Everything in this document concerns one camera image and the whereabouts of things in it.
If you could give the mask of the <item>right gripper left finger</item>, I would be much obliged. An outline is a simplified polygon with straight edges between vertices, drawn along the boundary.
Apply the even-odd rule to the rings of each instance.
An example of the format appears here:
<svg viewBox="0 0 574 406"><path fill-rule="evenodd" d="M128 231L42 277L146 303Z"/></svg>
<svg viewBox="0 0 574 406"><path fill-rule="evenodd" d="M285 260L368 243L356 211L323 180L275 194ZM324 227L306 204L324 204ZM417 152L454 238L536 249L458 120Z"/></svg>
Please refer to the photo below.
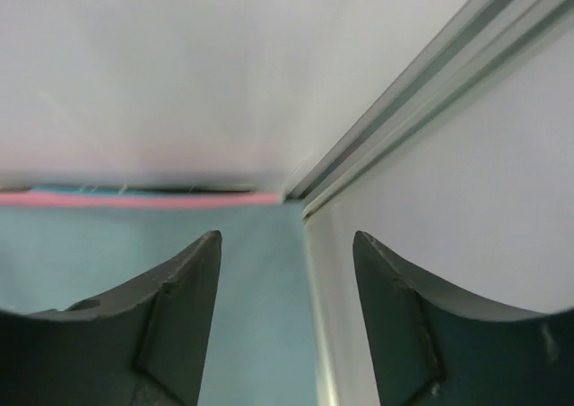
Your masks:
<svg viewBox="0 0 574 406"><path fill-rule="evenodd" d="M2 404L197 404L221 260L210 231L65 310L3 312Z"/></svg>

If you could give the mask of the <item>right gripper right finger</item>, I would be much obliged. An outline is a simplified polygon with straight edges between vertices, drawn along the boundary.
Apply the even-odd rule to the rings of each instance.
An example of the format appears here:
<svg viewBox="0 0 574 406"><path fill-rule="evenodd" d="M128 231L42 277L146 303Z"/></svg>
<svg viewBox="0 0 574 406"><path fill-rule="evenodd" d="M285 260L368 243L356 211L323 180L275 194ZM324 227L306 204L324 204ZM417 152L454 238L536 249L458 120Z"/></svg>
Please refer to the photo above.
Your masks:
<svg viewBox="0 0 574 406"><path fill-rule="evenodd" d="M571 310L541 314L474 294L364 231L352 254L382 404L572 404Z"/></svg>

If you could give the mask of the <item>blue-grey t shirt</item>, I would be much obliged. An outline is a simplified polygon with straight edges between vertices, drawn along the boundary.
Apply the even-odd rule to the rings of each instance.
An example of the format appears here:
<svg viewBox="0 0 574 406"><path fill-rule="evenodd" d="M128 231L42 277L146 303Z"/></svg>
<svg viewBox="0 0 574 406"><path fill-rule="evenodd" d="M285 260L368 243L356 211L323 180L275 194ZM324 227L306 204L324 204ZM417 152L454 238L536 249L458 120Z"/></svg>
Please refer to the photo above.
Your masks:
<svg viewBox="0 0 574 406"><path fill-rule="evenodd" d="M1 204L1 314L65 310L219 231L222 260L195 405L314 405L302 209L199 210Z"/></svg>

